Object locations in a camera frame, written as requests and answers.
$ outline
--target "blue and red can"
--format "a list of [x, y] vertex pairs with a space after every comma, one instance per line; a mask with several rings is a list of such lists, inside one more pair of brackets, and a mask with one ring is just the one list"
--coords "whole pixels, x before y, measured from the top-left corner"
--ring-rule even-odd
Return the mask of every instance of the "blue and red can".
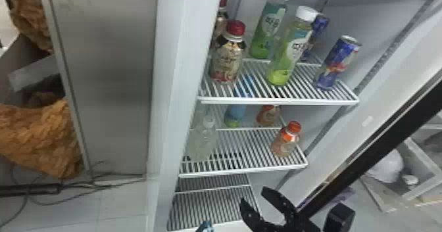
[[355, 38], [348, 35], [341, 36], [316, 74], [314, 86], [325, 90], [333, 89], [336, 78], [349, 67], [360, 46]]
[[310, 58], [312, 54], [311, 51], [314, 43], [316, 42], [318, 37], [320, 37], [322, 33], [326, 30], [329, 21], [330, 19], [322, 13], [316, 16], [313, 23], [311, 24], [313, 30], [312, 35], [308, 39], [308, 42], [305, 44], [305, 50], [303, 55], [301, 56], [301, 61], [308, 61], [308, 58]]

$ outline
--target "beverage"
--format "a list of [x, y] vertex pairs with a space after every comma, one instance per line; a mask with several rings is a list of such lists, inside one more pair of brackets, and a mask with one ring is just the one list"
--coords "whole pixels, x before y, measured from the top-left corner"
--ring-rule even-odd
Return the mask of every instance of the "beverage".
[[195, 112], [193, 114], [191, 129], [197, 127], [199, 123], [203, 121], [203, 118], [207, 114], [207, 105], [203, 104], [200, 100], [197, 100], [197, 104], [195, 106]]
[[[252, 77], [245, 76], [244, 79], [252, 87]], [[247, 88], [247, 85], [243, 82], [243, 87], [245, 90], [241, 88], [240, 85], [237, 86], [239, 94], [234, 91], [233, 95], [235, 97], [251, 97], [251, 91]], [[224, 123], [229, 128], [237, 128], [240, 126], [242, 120], [245, 116], [245, 111], [247, 109], [247, 105], [244, 104], [231, 104], [227, 107], [226, 113], [224, 114]]]
[[267, 70], [267, 80], [274, 85], [285, 85], [290, 78], [296, 62], [301, 57], [305, 43], [312, 34], [311, 23], [318, 13], [310, 8], [300, 6], [296, 19], [290, 23], [282, 37], [282, 45], [276, 51]]
[[264, 105], [258, 113], [257, 122], [261, 126], [271, 126], [280, 117], [280, 114], [279, 106]]
[[204, 161], [213, 151], [216, 144], [215, 118], [206, 115], [201, 123], [189, 133], [187, 155], [192, 161]]
[[215, 27], [213, 29], [212, 43], [210, 44], [210, 48], [215, 47], [216, 38], [218, 38], [218, 36], [220, 36], [226, 29], [227, 19], [229, 19], [226, 6], [227, 0], [220, 0], [220, 7], [218, 8], [218, 13], [216, 14]]
[[360, 46], [361, 44], [355, 38], [347, 35], [341, 36], [316, 74], [313, 85], [320, 89], [333, 89], [336, 78], [348, 68]]
[[253, 34], [250, 55], [254, 58], [267, 58], [273, 37], [281, 25], [287, 11], [287, 0], [267, 0], [258, 26]]
[[307, 61], [308, 58], [310, 58], [314, 43], [316, 42], [318, 37], [321, 36], [322, 32], [326, 30], [329, 21], [330, 19], [322, 13], [318, 14], [318, 16], [314, 19], [312, 23], [313, 32], [306, 44], [304, 53], [301, 56], [301, 61]]
[[295, 150], [299, 142], [299, 133], [301, 125], [299, 122], [290, 122], [287, 126], [281, 128], [272, 144], [270, 150], [275, 156], [286, 157]]
[[236, 80], [243, 61], [245, 25], [239, 20], [227, 23], [226, 31], [216, 38], [215, 52], [210, 65], [209, 76], [220, 83]]

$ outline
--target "orange juice bottle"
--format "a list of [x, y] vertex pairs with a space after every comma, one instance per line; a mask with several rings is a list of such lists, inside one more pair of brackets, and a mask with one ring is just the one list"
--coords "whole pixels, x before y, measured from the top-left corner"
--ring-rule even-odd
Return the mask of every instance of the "orange juice bottle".
[[290, 122], [287, 126], [281, 128], [277, 134], [270, 150], [275, 156], [286, 157], [295, 150], [296, 144], [299, 142], [299, 133], [301, 125], [299, 122]]

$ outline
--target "orange bottle cap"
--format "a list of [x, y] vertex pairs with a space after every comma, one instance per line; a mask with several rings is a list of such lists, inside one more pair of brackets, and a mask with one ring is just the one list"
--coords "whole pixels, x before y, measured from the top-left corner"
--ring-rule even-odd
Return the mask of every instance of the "orange bottle cap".
[[301, 131], [301, 125], [299, 122], [290, 122], [287, 128], [292, 133], [299, 133]]

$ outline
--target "red bottle cap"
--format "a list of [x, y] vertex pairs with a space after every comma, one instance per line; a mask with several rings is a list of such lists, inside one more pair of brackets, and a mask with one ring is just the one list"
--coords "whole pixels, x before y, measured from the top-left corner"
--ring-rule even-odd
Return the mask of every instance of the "red bottle cap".
[[220, 7], [226, 7], [227, 0], [220, 0]]
[[226, 31], [235, 36], [242, 36], [245, 32], [245, 24], [239, 20], [231, 20], [227, 23]]
[[299, 133], [301, 131], [301, 125], [299, 122], [290, 122], [287, 128], [291, 133]]

